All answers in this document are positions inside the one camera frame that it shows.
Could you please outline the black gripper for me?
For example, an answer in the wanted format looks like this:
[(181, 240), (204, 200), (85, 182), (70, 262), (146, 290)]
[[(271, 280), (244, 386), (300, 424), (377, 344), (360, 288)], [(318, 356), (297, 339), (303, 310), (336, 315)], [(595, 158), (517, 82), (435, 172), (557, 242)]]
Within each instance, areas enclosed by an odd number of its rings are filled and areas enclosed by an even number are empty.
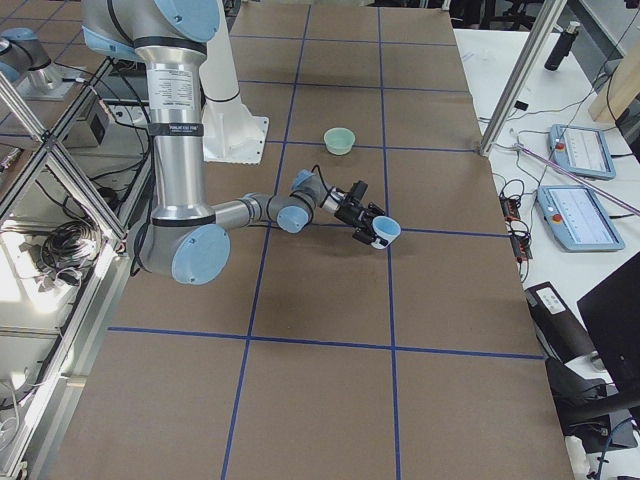
[(372, 220), (385, 215), (386, 212), (373, 202), (364, 207), (353, 201), (342, 202), (334, 213), (335, 218), (355, 228), (352, 238), (366, 245), (376, 241), (376, 234), (372, 232)]

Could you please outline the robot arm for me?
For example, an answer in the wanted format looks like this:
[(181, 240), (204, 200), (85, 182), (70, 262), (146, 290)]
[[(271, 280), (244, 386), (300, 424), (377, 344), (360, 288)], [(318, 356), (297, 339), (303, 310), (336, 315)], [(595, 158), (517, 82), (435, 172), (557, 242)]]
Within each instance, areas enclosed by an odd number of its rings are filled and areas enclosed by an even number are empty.
[(399, 235), (380, 207), (362, 204), (364, 182), (343, 191), (314, 168), (300, 171), (284, 196), (208, 202), (206, 163), (258, 163), (268, 130), (268, 119), (242, 102), (221, 2), (87, 1), (82, 12), (91, 50), (146, 68), (156, 197), (149, 218), (132, 229), (136, 267), (202, 285), (224, 269), (231, 230), (271, 221), (296, 234), (320, 209), (376, 249)]

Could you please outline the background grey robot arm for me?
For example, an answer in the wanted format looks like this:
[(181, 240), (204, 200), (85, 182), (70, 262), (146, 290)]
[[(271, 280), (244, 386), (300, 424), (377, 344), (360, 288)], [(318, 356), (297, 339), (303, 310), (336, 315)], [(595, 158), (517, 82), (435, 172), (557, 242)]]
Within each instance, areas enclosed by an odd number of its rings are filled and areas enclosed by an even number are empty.
[(60, 80), (53, 67), (49, 54), (33, 30), (16, 27), (1, 32), (1, 73), (9, 82), (27, 76), (36, 89), (53, 89)]

